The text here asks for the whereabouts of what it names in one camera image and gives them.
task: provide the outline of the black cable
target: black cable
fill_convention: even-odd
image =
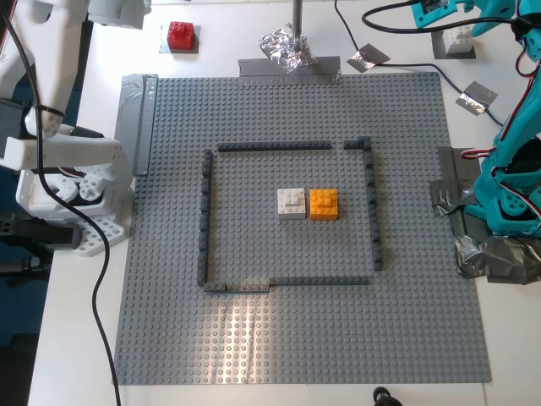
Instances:
[[[338,13],[338,15],[340,16],[340,19],[342,20],[342,23],[344,23],[344,25],[346,26],[346,30],[347,32],[349,33],[349,36],[350,38],[352,39],[352,43],[353,43],[353,46],[355,47],[355,50],[358,51],[358,46],[357,46],[357,42],[355,42],[355,38],[353,37],[353,34],[351,32],[351,30],[349,29],[349,26],[347,25],[347,22],[346,20],[342,17],[342,14],[340,13],[340,10],[338,10],[338,0],[335,0],[335,10],[336,12]],[[443,70],[440,69],[439,66],[433,64],[433,63],[380,63],[379,65],[377,66],[383,66],[383,67],[387,67],[387,68],[413,68],[413,67],[422,67],[422,66],[430,66],[434,69],[436,69],[440,74],[441,76],[443,76],[443,78],[447,81],[447,83],[449,85],[451,85],[451,87],[456,91],[458,92],[459,94],[462,94],[463,91],[461,91],[457,85],[455,85],[451,79],[449,79],[449,77],[443,72]],[[492,113],[490,112],[490,110],[487,108],[485,110],[485,112],[489,115],[489,117],[492,119],[492,121],[494,121],[496,124],[498,124],[500,127],[503,127],[504,124],[501,123],[498,119],[496,119],[496,117],[494,117],[492,115]]]
[[[451,85],[451,87],[458,93],[458,94],[462,94],[463,91],[461,91],[457,85],[455,85],[451,79],[449,79],[449,77],[444,74],[443,70],[440,69],[439,66],[437,65],[434,65],[433,63],[380,63],[379,65],[377,66],[383,66],[383,67],[387,67],[387,68],[408,68],[408,67],[416,67],[416,66],[430,66],[434,69],[436,69],[440,74],[441,76],[443,76],[443,78],[447,81],[447,83],[449,85]],[[492,121],[494,121],[496,124],[498,124],[500,127],[503,127],[504,124],[501,123],[498,119],[496,119],[496,117],[494,117],[492,115],[492,113],[490,112],[489,108],[487,107],[485,110],[484,110],[488,115],[489,117],[492,119]]]
[[[342,13],[340,13],[340,10],[338,9],[338,0],[335,0],[335,10],[338,14],[338,17],[342,20],[342,23],[344,23],[344,26],[346,27],[347,33],[349,34],[349,37],[352,39],[353,45],[355,46],[355,50],[358,51],[357,42],[355,42],[355,37],[352,34],[352,31],[349,29],[349,25],[347,25],[346,19],[342,17]]]
[[[425,34],[428,32],[438,32],[438,31],[443,31],[443,30],[449,30],[451,28],[463,27],[464,25],[471,25],[471,24],[477,24],[477,23],[512,24],[513,21],[515,21],[514,19],[504,19],[501,17],[483,17],[483,18],[478,18],[478,19],[465,19],[463,21],[458,21],[456,23],[438,25],[437,27],[429,27],[429,28],[391,28],[391,27],[385,27],[383,25],[378,25],[368,20],[368,17],[373,14],[381,13],[383,11],[392,10],[395,8],[413,6],[414,4],[421,3],[421,1],[422,0],[410,0],[404,3],[389,4],[387,6],[374,8],[364,13],[361,20],[368,27],[373,28],[374,30],[389,32],[391,34]],[[530,24],[530,26],[533,28],[541,28],[541,25],[529,23],[527,21],[524,21],[524,22],[526,24]]]
[[[34,96],[34,103],[36,104],[35,110],[36,110],[36,132],[37,132],[37,169],[38,169],[38,177],[41,182],[41,186],[46,191],[46,193],[55,200],[60,206],[64,207],[65,209],[71,211],[76,216],[80,217],[82,220],[90,224],[96,231],[96,233],[100,236],[100,238],[103,240],[103,245],[105,247],[105,258],[103,260],[103,267],[101,268],[100,276],[98,277],[96,281],[96,285],[94,286],[94,290],[92,292],[92,313],[94,314],[94,318],[96,320],[96,325],[98,326],[98,330],[100,331],[101,339],[103,340],[103,344],[105,346],[105,350],[107,353],[107,360],[109,361],[109,368],[111,369],[112,374],[112,383],[115,388],[115,397],[117,400],[117,406],[121,406],[120,402],[120,392],[118,390],[118,380],[117,380],[117,373],[115,371],[115,365],[112,358],[111,348],[109,347],[109,342],[107,341],[107,336],[105,334],[105,331],[103,329],[103,325],[101,324],[100,316],[98,314],[97,309],[97,294],[101,286],[101,282],[103,281],[103,278],[107,272],[107,267],[109,265],[109,258],[111,255],[111,247],[109,245],[109,241],[107,239],[107,236],[101,228],[98,227],[98,225],[88,216],[86,216],[83,212],[77,210],[75,207],[71,206],[69,203],[65,202],[64,200],[60,199],[49,187],[47,184],[47,181],[45,179],[45,173],[44,173],[44,152],[43,152],[43,122],[41,121],[41,109],[39,106],[41,105],[40,95],[37,90],[37,80],[34,76],[34,73],[30,66],[30,61],[26,57],[26,52],[20,42],[19,37],[17,36],[17,33],[15,32],[15,29],[13,25],[11,24],[11,21],[8,17],[8,14],[6,13],[6,10],[2,3],[0,3],[0,14],[2,15],[2,19],[6,27],[8,28],[9,34],[14,40],[15,46],[17,47],[17,50],[19,51],[20,58],[23,61],[23,65],[25,66],[26,75],[28,76],[28,80],[30,82],[30,88],[32,89],[32,94]]]

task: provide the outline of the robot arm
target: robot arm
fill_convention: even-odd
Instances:
[[[422,5],[426,3],[432,4],[432,8],[424,10],[429,11],[426,16],[432,17],[433,21],[456,11],[443,13],[449,7],[442,8],[440,0],[421,2]],[[536,15],[541,13],[539,0],[518,0],[518,8],[515,0],[474,0],[473,4],[472,1],[456,0],[456,3],[466,3],[465,11],[471,11],[473,5],[481,8],[481,17],[508,18],[516,12],[519,18],[529,15],[536,19]],[[417,20],[416,8],[413,12]],[[495,24],[477,24],[473,35],[479,36],[494,27]],[[541,48],[537,44],[541,43],[541,30],[519,24],[512,28],[524,52],[534,62],[539,61]],[[465,211],[486,220],[495,233],[541,238],[541,141],[536,137],[541,132],[539,63],[531,74],[525,76],[529,79],[527,91],[496,136],[494,145],[486,150],[463,153],[470,159],[485,158],[474,186],[479,205],[467,206]]]
[[[464,4],[464,11],[469,13],[475,7],[481,9],[480,17],[510,18],[515,13],[516,0],[420,0],[412,6],[413,17],[418,28],[426,27],[434,22],[458,11],[457,4]],[[480,36],[492,30],[494,23],[480,23],[473,27],[472,35]]]
[[[88,216],[117,218],[133,175],[121,144],[110,138],[81,138],[62,124],[79,63],[82,23],[141,28],[150,0],[13,0],[11,21],[30,63],[35,65],[41,98],[45,167],[75,167],[82,179],[46,174],[57,196]],[[14,39],[6,32],[0,50],[0,165],[22,171],[17,201],[48,222],[79,218],[45,193],[31,172],[37,167],[35,107],[10,100],[25,74]]]
[[[475,0],[475,7],[481,9],[479,17],[502,17],[509,19],[515,13],[516,0]],[[467,13],[473,8],[464,5],[464,11]],[[472,28],[472,36],[481,36],[485,32],[492,30],[498,24],[479,23]]]

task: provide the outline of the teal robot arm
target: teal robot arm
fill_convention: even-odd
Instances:
[[[422,4],[439,3],[426,0]],[[453,0],[443,0],[451,5]],[[465,10],[481,8],[482,17],[511,17],[541,13],[541,1],[474,0],[465,3]],[[434,11],[427,10],[430,18],[440,19]],[[416,20],[418,10],[413,10]],[[479,36],[494,28],[494,24],[477,24],[473,35]],[[541,57],[541,30],[531,29],[517,38],[524,52],[534,62]],[[539,63],[525,80],[527,91],[502,130],[496,135],[492,147],[486,150],[467,151],[466,158],[484,157],[481,174],[475,182],[478,206],[467,206],[465,212],[487,221],[490,229],[499,235],[541,238],[541,78]]]
[[[423,0],[412,6],[413,17],[418,28],[431,25],[458,11],[458,4],[464,4],[469,13],[475,7],[481,9],[479,17],[510,18],[515,13],[516,0]],[[472,36],[480,36],[492,30],[497,24],[480,23],[472,29]]]

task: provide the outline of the orange lego brick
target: orange lego brick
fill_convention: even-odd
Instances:
[[[338,192],[335,189],[310,190],[310,220],[336,220]]]

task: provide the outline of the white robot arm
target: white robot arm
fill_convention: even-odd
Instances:
[[[123,148],[110,138],[74,136],[74,128],[62,124],[63,112],[78,70],[81,25],[87,13],[101,24],[141,28],[149,12],[149,0],[19,0],[10,10],[15,32],[35,65],[44,165],[75,167],[85,173],[82,179],[46,175],[47,183],[84,214],[109,217],[112,222],[133,179]],[[32,216],[48,222],[77,222],[78,217],[51,199],[31,172],[37,167],[35,107],[10,100],[24,74],[13,38],[6,32],[0,50],[0,116],[14,122],[3,126],[12,134],[0,134],[0,165],[22,171],[16,199]]]

